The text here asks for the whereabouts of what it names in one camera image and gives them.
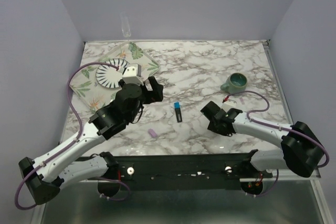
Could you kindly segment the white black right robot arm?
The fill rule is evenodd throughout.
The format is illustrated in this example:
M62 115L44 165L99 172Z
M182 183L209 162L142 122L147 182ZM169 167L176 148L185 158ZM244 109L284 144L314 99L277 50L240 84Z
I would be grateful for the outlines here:
M308 178L326 149L312 130L303 122L295 124L273 123L254 119L247 112L232 106L226 111L209 102L201 113L209 120L208 130L222 135L243 134L266 141L277 147L271 151L257 151L252 158L241 165L242 173L249 178L267 169L289 169L296 175Z

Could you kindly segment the blue black highlighter pen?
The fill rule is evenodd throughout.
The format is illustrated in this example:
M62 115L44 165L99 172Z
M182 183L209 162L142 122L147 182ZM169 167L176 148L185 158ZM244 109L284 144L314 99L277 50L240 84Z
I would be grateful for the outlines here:
M180 108L175 108L175 115L176 115L176 120L178 123L181 123L182 120L182 113Z

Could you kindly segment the blue pen cap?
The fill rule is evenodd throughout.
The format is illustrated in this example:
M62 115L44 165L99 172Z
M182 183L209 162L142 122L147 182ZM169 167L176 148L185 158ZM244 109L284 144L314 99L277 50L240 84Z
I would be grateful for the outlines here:
M179 109L180 108L180 103L179 102L175 102L174 103L174 108L175 109Z

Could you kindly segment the purple pen cap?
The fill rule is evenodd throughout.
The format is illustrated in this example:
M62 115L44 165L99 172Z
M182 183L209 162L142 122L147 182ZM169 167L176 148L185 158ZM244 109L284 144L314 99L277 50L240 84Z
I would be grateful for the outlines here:
M152 138L156 138L158 135L156 134L156 132L153 130L153 129L149 129L148 130L148 133L149 135L152 137Z

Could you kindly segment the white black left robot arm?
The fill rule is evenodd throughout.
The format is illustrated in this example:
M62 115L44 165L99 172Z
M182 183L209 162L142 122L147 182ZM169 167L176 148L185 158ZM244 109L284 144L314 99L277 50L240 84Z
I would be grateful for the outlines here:
M140 80L126 83L121 79L121 89L115 99L98 109L86 124L80 123L77 134L40 157L21 159L18 166L23 180L15 193L16 207L24 209L18 202L23 186L27 186L35 205L42 205L69 184L100 176L112 179L117 170L110 153L85 162L77 159L123 131L136 117L141 117L144 105L163 100L163 85L154 77L148 80L151 90Z

